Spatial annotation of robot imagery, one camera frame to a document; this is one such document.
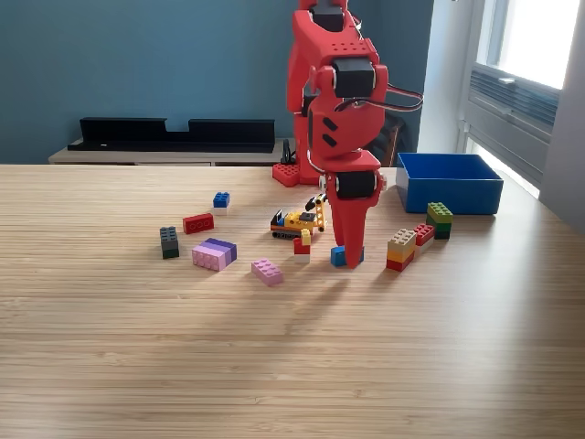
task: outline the blue box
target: blue box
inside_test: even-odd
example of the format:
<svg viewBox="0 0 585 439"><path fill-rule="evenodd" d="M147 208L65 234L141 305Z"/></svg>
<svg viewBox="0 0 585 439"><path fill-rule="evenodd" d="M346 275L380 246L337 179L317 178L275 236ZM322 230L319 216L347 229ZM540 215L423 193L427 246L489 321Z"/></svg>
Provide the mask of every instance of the blue box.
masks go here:
<svg viewBox="0 0 585 439"><path fill-rule="evenodd" d="M396 186L408 213L441 202L455 215L494 215L504 180L479 155L400 153Z"/></svg>
<svg viewBox="0 0 585 439"><path fill-rule="evenodd" d="M364 261L364 249L362 249L362 256L359 258L360 262ZM335 267L345 267L347 265L345 245L331 249L331 264Z"/></svg>
<svg viewBox="0 0 585 439"><path fill-rule="evenodd" d="M218 192L217 195L213 198L213 207L226 208L227 206L229 206L229 193Z"/></svg>

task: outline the toy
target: toy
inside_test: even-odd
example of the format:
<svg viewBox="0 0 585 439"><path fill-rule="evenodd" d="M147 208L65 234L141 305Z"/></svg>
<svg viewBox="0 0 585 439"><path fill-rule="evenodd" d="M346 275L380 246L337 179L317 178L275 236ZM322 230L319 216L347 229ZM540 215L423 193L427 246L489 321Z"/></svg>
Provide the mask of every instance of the toy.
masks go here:
<svg viewBox="0 0 585 439"><path fill-rule="evenodd" d="M213 213L218 216L227 216L229 209L229 193L218 192L213 198Z"/></svg>
<svg viewBox="0 0 585 439"><path fill-rule="evenodd" d="M161 250L163 251L163 259L179 257L179 241L176 237L175 227L161 229Z"/></svg>
<svg viewBox="0 0 585 439"><path fill-rule="evenodd" d="M213 198L213 207L214 208L227 208L229 206L229 193L228 192L218 192L216 196Z"/></svg>
<svg viewBox="0 0 585 439"><path fill-rule="evenodd" d="M295 187L300 183L299 166L279 163L272 167L272 178L286 187Z"/></svg>
<svg viewBox="0 0 585 439"><path fill-rule="evenodd" d="M435 240L448 240L451 238L453 214L442 203L429 203L427 224L434 227Z"/></svg>
<svg viewBox="0 0 585 439"><path fill-rule="evenodd" d="M206 240L206 242L220 245L221 247L229 249L230 259L232 262L238 259L238 246L236 244L232 244L231 242L226 241L214 240L213 238L209 238L208 240Z"/></svg>
<svg viewBox="0 0 585 439"><path fill-rule="evenodd" d="M360 262L364 261L364 252L365 249L362 248L362 254L359 258ZM346 248L343 245L341 247L334 247L331 249L331 264L337 268L345 267L347 265Z"/></svg>
<svg viewBox="0 0 585 439"><path fill-rule="evenodd" d="M419 258L424 252L426 252L432 244L435 243L435 237L433 236L422 245L417 245L414 249L414 259Z"/></svg>
<svg viewBox="0 0 585 439"><path fill-rule="evenodd" d="M200 231L212 230L214 227L213 215L210 213L204 213L203 215L183 219L183 230L187 235L198 233Z"/></svg>
<svg viewBox="0 0 585 439"><path fill-rule="evenodd" d="M274 286L284 282L284 274L281 269L268 259L259 259L253 262L251 271L268 286Z"/></svg>
<svg viewBox="0 0 585 439"><path fill-rule="evenodd" d="M221 272L228 266L225 252L209 249L203 245L197 245L197 247L193 249L192 254L193 264L199 267Z"/></svg>
<svg viewBox="0 0 585 439"><path fill-rule="evenodd" d="M311 246L303 245L301 238L294 238L292 243L294 244L294 254L311 254Z"/></svg>
<svg viewBox="0 0 585 439"><path fill-rule="evenodd" d="M325 231L325 228L327 227L327 221L325 219L324 211L324 204L326 201L327 195L319 194L316 197L311 198L307 205L304 207L304 209L307 212L310 212L313 209L316 210L317 213L316 226L321 233L323 233Z"/></svg>
<svg viewBox="0 0 585 439"><path fill-rule="evenodd" d="M335 240L346 247L350 268L360 261L367 210L387 186L380 163L362 148L379 135L385 110L416 112L423 103L421 94L388 84L388 69L371 40L362 38L358 21L347 10L347 0L300 0L292 19L295 41L287 87L299 181L320 175L319 187L333 211ZM311 96L303 94L307 82ZM386 104L389 91L417 103Z"/></svg>
<svg viewBox="0 0 585 439"><path fill-rule="evenodd" d="M421 256L435 242L435 228L427 224L421 224L414 229L417 234L414 259Z"/></svg>
<svg viewBox="0 0 585 439"><path fill-rule="evenodd" d="M413 230L401 229L388 241L386 268L402 272L414 259L417 234Z"/></svg>
<svg viewBox="0 0 585 439"><path fill-rule="evenodd" d="M319 208L321 212L319 217L318 214L310 212L293 212L288 213L285 216L282 215L282 210L276 212L276 215L272 217L271 230L274 238L281 238L285 240L292 240L294 238L300 238L304 229L309 231L310 235L313 235L313 230L318 227L319 231L324 231L326 221L324 218L323 204L327 201L327 195L320 194L309 200L306 205L307 210Z"/></svg>
<svg viewBox="0 0 585 439"><path fill-rule="evenodd" d="M193 249L193 264L200 267L222 271L236 261L237 247L231 242L208 239Z"/></svg>
<svg viewBox="0 0 585 439"><path fill-rule="evenodd" d="M309 230L307 229L301 230L301 241L303 242L303 245L311 245L311 232Z"/></svg>

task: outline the red robot arm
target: red robot arm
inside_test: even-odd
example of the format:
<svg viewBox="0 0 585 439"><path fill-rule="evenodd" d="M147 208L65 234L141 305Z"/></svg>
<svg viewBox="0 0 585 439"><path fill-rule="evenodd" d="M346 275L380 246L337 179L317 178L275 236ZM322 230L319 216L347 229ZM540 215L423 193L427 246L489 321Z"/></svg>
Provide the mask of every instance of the red robot arm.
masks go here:
<svg viewBox="0 0 585 439"><path fill-rule="evenodd" d="M422 97L388 85L388 69L372 42L362 38L347 0L300 0L292 29L287 106L295 113L301 183L309 183L303 175L319 178L333 211L335 240L346 246L347 265L355 268L367 210L386 185L380 163L361 148L379 134L385 109L416 111ZM315 96L303 95L307 82ZM385 104L388 88L420 102Z"/></svg>

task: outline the lavender lego brick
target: lavender lego brick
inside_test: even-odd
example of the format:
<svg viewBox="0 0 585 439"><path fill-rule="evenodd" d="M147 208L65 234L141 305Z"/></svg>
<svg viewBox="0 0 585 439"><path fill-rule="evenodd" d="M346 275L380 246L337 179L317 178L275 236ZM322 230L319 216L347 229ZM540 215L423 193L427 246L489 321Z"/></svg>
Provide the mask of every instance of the lavender lego brick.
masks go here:
<svg viewBox="0 0 585 439"><path fill-rule="evenodd" d="M234 262L238 259L238 246L236 244L232 244L231 242L215 240L213 238L209 238L206 242L210 242L212 244L221 245L222 247L228 247L231 251L231 261Z"/></svg>
<svg viewBox="0 0 585 439"><path fill-rule="evenodd" d="M277 265L268 259L259 259L252 263L252 272L268 286L274 286L284 282L284 274Z"/></svg>
<svg viewBox="0 0 585 439"><path fill-rule="evenodd" d="M226 265L230 265L233 261L231 260L231 251L228 247L224 247L223 245L212 244L209 241L204 241L199 244L202 247L207 247L208 249L217 250L218 252L224 253L226 256Z"/></svg>
<svg viewBox="0 0 585 439"><path fill-rule="evenodd" d="M209 249L201 245L197 245L192 253L193 264L199 267L221 272L228 266L226 264L226 253L218 252L217 250Z"/></svg>

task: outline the pink lego brick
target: pink lego brick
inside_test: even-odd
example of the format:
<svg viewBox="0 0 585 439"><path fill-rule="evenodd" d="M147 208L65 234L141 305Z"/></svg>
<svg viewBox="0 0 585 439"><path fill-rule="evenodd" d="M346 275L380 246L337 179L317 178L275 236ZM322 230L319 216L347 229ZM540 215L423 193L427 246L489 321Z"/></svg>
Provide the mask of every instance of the pink lego brick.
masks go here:
<svg viewBox="0 0 585 439"><path fill-rule="evenodd" d="M284 282L284 273L268 259L260 259L253 262L252 272L268 286L274 286Z"/></svg>
<svg viewBox="0 0 585 439"><path fill-rule="evenodd" d="M192 251L193 264L199 267L208 268L221 272L228 265L226 264L226 253L197 245Z"/></svg>

